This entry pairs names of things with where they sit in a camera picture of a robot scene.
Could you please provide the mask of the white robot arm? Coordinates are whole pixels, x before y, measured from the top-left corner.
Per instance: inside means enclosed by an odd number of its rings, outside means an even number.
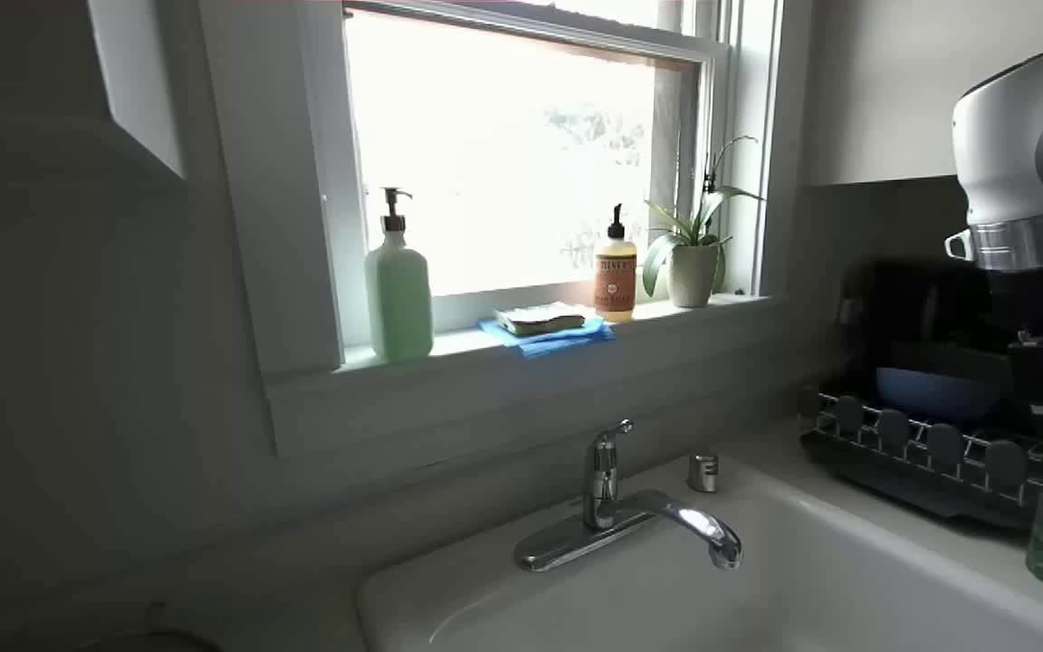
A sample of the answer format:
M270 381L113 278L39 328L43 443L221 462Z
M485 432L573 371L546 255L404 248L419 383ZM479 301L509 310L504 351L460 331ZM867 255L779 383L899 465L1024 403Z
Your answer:
M958 101L952 160L969 228L947 238L947 252L1001 276L1041 271L1043 55L981 80Z

